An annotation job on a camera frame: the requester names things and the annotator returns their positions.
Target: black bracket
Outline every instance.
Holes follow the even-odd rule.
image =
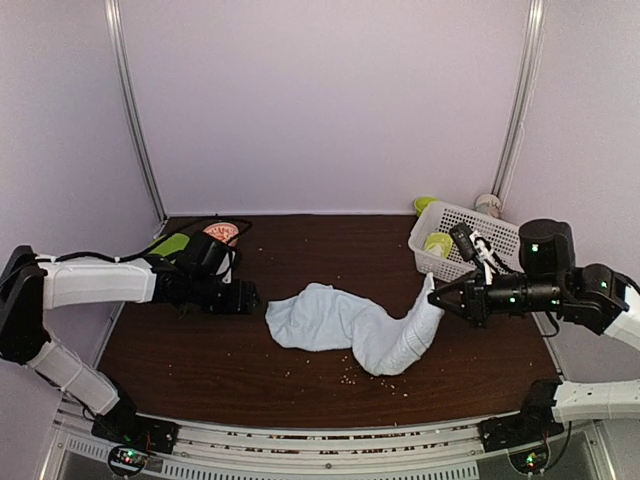
[[[42,296],[47,272],[35,263],[31,247],[17,247],[0,282],[0,356],[24,365],[51,340],[42,323]]]
[[[535,443],[560,435],[564,427],[553,419],[555,392],[562,382],[538,380],[531,385],[522,410],[514,415],[480,422],[480,440],[485,452],[494,452]]]

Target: green object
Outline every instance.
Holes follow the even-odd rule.
[[[166,257],[168,255],[171,255],[172,253],[184,250],[184,247],[186,247],[187,243],[189,243],[189,237],[187,237],[184,233],[176,233],[166,241],[163,241],[164,238],[165,236],[163,235],[151,244],[152,246],[158,245],[151,251],[151,253]]]
[[[430,233],[424,244],[425,252],[432,253],[438,257],[447,258],[453,248],[453,239],[448,233]]]
[[[429,206],[430,203],[439,202],[440,199],[436,197],[418,197],[413,201],[413,206],[416,209],[416,215],[419,217],[424,212],[424,209]]]

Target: black cable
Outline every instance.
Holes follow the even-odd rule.
[[[250,222],[249,220],[244,220],[242,218],[220,217],[220,216],[216,216],[213,219],[211,219],[211,218],[199,218],[197,220],[192,220],[190,222],[187,222],[184,225],[182,225],[180,227],[177,227],[177,228],[175,228],[173,230],[170,230],[169,232],[167,232],[166,234],[163,235],[163,238],[159,242],[152,243],[148,247],[146,247],[143,250],[140,250],[139,252],[134,253],[132,255],[127,255],[125,257],[120,257],[117,261],[116,261],[115,257],[110,257],[109,255],[105,255],[103,253],[92,252],[92,251],[84,251],[84,252],[74,252],[74,253],[67,253],[67,254],[61,255],[61,256],[56,258],[56,262],[66,262],[68,260],[75,260],[77,258],[85,258],[85,257],[97,258],[99,260],[103,260],[103,261],[109,262],[109,263],[131,262],[133,260],[136,260],[138,258],[144,257],[145,255],[151,253],[153,250],[155,250],[160,245],[162,245],[163,243],[168,241],[170,238],[172,238],[174,235],[185,231],[187,228],[192,227],[193,225],[196,225],[198,223],[202,223],[202,222],[206,222],[206,221],[212,221],[212,220],[225,221],[225,222],[230,222],[230,223],[235,222],[235,223],[244,224],[244,228],[242,230],[239,230],[238,233],[236,233],[233,237],[231,237],[227,241],[227,244],[231,244],[231,242],[233,242],[234,240],[238,239],[240,236],[242,236],[245,233],[247,233],[251,229],[251,227],[253,227],[253,223],[252,222]]]
[[[638,285],[633,278],[629,277],[628,275],[625,275],[624,273],[621,273],[620,276],[624,278],[627,282],[629,282],[629,285],[631,285],[635,289],[635,291],[638,294],[640,294],[640,285]]]
[[[560,325],[558,325],[558,322],[556,321],[555,318],[553,318],[553,315],[551,315],[551,313],[544,312],[544,314],[547,316],[549,323],[551,323],[551,325],[555,329],[555,332],[550,333],[549,335],[542,335],[542,338],[553,338],[560,333]]]
[[[516,273],[513,268],[511,268],[509,265],[504,263],[504,261],[498,255],[498,252],[496,252],[495,250],[493,251],[493,258],[495,258],[496,262],[498,263],[498,266],[500,268],[502,268],[505,272],[507,272],[507,273]]]
[[[555,467],[560,460],[562,460],[563,455],[565,454],[565,452],[567,451],[567,447],[569,447],[569,440],[571,440],[571,429],[573,427],[573,422],[569,422],[569,427],[567,428],[567,438],[564,441],[564,445],[562,446],[562,450],[560,450],[560,453],[558,454],[558,456],[553,460],[553,462],[551,462],[551,465],[548,465],[544,468],[544,472],[548,472],[549,470],[551,470],[553,467]]]

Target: white backdrop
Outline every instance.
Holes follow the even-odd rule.
[[[123,1],[167,211],[470,204],[497,169],[528,4]]]

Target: pink object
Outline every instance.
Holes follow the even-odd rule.
[[[209,225],[204,229],[204,233],[211,235],[213,238],[223,243],[229,243],[229,240],[238,234],[240,230],[233,223],[219,222]],[[233,247],[238,243],[238,239],[233,240],[230,245]]]

